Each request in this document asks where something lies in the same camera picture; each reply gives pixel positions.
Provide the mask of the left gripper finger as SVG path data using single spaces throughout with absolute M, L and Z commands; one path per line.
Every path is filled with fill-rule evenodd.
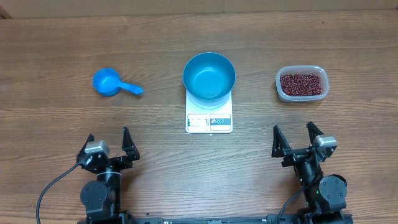
M 140 159 L 139 151 L 137 150 L 127 127 L 124 127 L 123 129 L 123 142 L 121 149 L 126 153 L 129 160 L 137 161 Z
M 88 144 L 89 142 L 93 142 L 94 140 L 95 140 L 94 135 L 93 135 L 93 134 L 89 134 L 89 136 L 88 136 L 88 138 L 87 138 L 85 144 L 83 145 L 82 149 L 79 151 L 78 155 L 80 156 L 80 155 L 86 154 L 85 149 L 86 149 L 87 144 Z

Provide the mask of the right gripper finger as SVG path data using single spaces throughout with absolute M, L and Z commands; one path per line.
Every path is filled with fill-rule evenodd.
M 273 127 L 272 157 L 284 157 L 292 148 L 278 125 Z
M 320 145 L 318 136 L 323 135 L 323 132 L 320 131 L 312 121 L 308 122 L 306 127 L 308 129 L 311 145 Z

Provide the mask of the red adzuki beans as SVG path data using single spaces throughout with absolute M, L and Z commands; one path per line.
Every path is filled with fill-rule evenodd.
M 282 91 L 288 96 L 322 94 L 320 77 L 316 74 L 286 74 L 280 77 Z

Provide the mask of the blue plastic measuring scoop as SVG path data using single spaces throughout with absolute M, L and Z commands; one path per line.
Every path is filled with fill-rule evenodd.
M 113 68 L 98 70 L 93 76 L 93 87 L 103 96 L 114 96 L 119 93 L 120 89 L 130 91 L 135 95 L 144 92 L 138 85 L 122 82 L 119 73 Z

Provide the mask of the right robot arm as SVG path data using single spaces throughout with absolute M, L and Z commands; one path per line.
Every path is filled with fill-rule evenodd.
M 272 157 L 283 158 L 282 167 L 293 167 L 301 189 L 288 199 L 277 215 L 277 223 L 353 223 L 346 208 L 347 181 L 340 175 L 323 175 L 320 163 L 331 157 L 337 140 L 324 134 L 313 122 L 306 125 L 310 138 L 307 148 L 292 149 L 278 126 L 273 127 Z M 284 215 L 287 206 L 304 194 L 307 206 Z

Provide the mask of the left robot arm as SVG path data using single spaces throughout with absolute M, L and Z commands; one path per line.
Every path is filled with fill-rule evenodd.
M 76 156 L 82 169 L 96 175 L 82 188 L 80 200 L 85 206 L 86 223 L 135 223 L 127 210 L 121 210 L 121 171 L 132 168 L 132 162 L 140 159 L 127 127 L 123 129 L 121 150 L 126 154 L 109 157 L 105 141 L 95 141 L 90 134 Z

